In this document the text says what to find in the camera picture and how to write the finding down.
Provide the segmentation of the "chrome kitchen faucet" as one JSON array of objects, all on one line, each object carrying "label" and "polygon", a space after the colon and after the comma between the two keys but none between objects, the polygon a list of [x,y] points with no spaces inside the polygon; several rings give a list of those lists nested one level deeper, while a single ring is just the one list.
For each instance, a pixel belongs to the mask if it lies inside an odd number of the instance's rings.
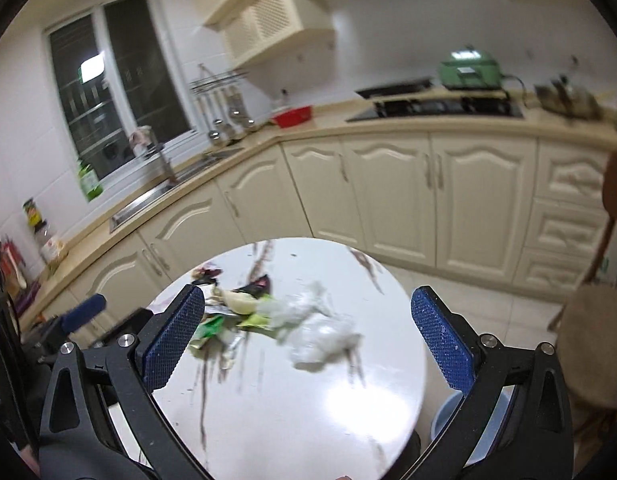
[{"label": "chrome kitchen faucet", "polygon": [[130,135],[130,148],[136,157],[142,157],[146,162],[156,159],[164,178],[172,184],[178,183],[171,162],[164,155],[164,145],[150,126],[138,126],[133,131]]}]

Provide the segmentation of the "steel sink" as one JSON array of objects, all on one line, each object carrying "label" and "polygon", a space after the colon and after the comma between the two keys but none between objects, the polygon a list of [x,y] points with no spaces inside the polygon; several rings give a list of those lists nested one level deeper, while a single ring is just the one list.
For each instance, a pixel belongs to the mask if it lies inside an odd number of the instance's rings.
[{"label": "steel sink", "polygon": [[125,223],[129,222],[138,214],[146,210],[152,204],[156,203],[161,197],[175,190],[179,185],[182,185],[198,174],[202,174],[203,171],[208,170],[223,160],[228,159],[234,155],[237,155],[242,151],[242,148],[224,148],[223,150],[213,152],[210,154],[204,154],[197,162],[189,165],[183,170],[176,172],[175,181],[165,180],[158,185],[150,188],[145,193],[139,195],[135,200],[132,200],[129,204],[122,207],[109,220],[109,232],[113,233]]}]

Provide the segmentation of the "light green wrapper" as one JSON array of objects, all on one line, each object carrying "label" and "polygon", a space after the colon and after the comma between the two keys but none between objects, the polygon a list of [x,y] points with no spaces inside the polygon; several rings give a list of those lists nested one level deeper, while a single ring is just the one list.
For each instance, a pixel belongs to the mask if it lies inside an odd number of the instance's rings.
[{"label": "light green wrapper", "polygon": [[255,310],[246,316],[238,326],[242,328],[259,328],[273,332],[280,327],[281,315],[284,313],[284,303],[271,296],[260,299]]}]

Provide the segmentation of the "cream upper cabinet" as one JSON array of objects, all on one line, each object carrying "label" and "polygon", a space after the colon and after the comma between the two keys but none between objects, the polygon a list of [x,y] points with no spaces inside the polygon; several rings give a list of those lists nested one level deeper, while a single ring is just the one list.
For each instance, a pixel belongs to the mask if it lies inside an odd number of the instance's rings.
[{"label": "cream upper cabinet", "polygon": [[230,65],[243,68],[327,35],[326,0],[194,0],[203,25],[220,34]]}]

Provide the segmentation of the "red plastic basin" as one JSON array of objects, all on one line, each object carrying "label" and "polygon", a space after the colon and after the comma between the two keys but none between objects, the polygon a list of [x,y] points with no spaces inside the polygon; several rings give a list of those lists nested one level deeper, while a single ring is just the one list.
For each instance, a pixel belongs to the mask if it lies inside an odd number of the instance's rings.
[{"label": "red plastic basin", "polygon": [[301,106],[295,108],[289,108],[276,114],[272,120],[273,123],[281,129],[293,128],[309,122],[313,117],[313,107]]}]

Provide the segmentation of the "green snack wrapper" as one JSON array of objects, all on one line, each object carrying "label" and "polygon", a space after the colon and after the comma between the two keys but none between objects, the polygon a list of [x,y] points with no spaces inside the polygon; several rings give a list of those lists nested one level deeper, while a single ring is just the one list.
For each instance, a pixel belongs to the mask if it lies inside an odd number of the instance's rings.
[{"label": "green snack wrapper", "polygon": [[224,329],[225,318],[223,315],[214,314],[204,318],[197,326],[192,335],[188,349],[191,354],[197,356],[203,347],[212,339],[217,338]]}]

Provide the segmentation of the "cream lower cabinets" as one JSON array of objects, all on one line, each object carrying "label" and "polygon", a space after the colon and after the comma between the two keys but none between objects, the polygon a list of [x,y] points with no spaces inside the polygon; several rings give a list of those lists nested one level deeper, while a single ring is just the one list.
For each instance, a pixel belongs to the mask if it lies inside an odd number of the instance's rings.
[{"label": "cream lower cabinets", "polygon": [[379,261],[559,300],[603,235],[617,141],[531,132],[387,130],[268,136],[192,177],[116,230],[74,246],[21,316],[107,292],[112,316],[225,250],[332,240]]}]

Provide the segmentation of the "wooden chair with beige seat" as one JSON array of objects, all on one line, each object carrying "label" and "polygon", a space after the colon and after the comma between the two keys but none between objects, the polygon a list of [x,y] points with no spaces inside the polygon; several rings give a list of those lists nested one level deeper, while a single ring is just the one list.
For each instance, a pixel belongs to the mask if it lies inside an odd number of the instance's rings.
[{"label": "wooden chair with beige seat", "polygon": [[603,206],[608,226],[601,252],[561,311],[557,353],[577,398],[617,410],[617,154],[608,159]]}]

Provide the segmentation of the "green glass bottle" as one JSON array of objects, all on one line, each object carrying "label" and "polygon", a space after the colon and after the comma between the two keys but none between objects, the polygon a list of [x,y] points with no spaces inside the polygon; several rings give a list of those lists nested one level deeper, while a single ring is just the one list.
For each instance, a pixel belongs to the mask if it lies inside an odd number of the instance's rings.
[{"label": "green glass bottle", "polygon": [[78,161],[78,180],[88,202],[102,194],[103,188],[95,169],[92,168],[91,164],[84,162],[82,159]]}]

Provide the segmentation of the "round white marble table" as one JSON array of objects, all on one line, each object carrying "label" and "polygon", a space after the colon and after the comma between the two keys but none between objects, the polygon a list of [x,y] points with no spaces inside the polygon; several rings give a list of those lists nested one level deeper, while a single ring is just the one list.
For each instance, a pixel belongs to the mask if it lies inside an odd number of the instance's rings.
[{"label": "round white marble table", "polygon": [[295,364],[295,334],[252,333],[231,356],[186,352],[154,397],[217,479],[379,479],[423,405],[426,352],[399,281],[365,252],[282,238],[212,257],[220,286],[260,275],[276,300],[313,296],[359,342],[322,364]]}]

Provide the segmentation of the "black gold snack wrapper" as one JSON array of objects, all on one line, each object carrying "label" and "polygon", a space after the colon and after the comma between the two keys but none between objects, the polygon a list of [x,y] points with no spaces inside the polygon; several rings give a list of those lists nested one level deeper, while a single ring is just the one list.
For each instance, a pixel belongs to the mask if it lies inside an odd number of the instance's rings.
[{"label": "black gold snack wrapper", "polygon": [[244,294],[248,294],[255,299],[260,299],[266,295],[269,295],[271,288],[272,282],[270,281],[269,276],[264,274],[249,284],[236,288],[235,292],[243,292]]}]

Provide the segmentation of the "hanging utensil rack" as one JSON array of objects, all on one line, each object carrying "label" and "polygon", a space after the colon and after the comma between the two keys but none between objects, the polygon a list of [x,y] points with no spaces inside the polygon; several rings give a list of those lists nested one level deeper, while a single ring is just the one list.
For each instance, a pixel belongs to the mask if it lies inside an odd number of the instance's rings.
[{"label": "hanging utensil rack", "polygon": [[203,63],[198,64],[198,70],[200,77],[190,82],[189,92],[198,107],[212,148],[237,144],[262,127],[246,108],[239,87],[248,75],[246,70],[214,73]]}]

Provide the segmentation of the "green electric cooker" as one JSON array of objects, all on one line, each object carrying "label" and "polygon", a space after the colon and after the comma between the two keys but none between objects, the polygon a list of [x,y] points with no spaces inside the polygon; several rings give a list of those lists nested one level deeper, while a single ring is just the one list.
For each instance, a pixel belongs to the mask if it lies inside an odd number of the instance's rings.
[{"label": "green electric cooker", "polygon": [[438,77],[447,90],[499,90],[503,75],[499,62],[473,46],[452,51],[438,65]]}]

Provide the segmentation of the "white tissue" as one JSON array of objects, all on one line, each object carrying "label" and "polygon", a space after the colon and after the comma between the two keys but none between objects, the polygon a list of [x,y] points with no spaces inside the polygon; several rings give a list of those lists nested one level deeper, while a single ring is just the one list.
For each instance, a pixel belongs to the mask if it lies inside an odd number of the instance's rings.
[{"label": "white tissue", "polygon": [[353,318],[330,307],[327,289],[318,281],[295,294],[268,300],[262,313],[299,370],[319,370],[362,341]]}]

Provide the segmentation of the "red white patterned snack wrapper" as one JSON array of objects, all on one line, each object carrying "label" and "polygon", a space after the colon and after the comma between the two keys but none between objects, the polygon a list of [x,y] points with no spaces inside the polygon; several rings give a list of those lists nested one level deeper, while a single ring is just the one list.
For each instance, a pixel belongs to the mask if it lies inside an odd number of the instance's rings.
[{"label": "red white patterned snack wrapper", "polygon": [[223,271],[217,266],[199,266],[190,273],[191,283],[196,285],[214,284],[222,273]]}]

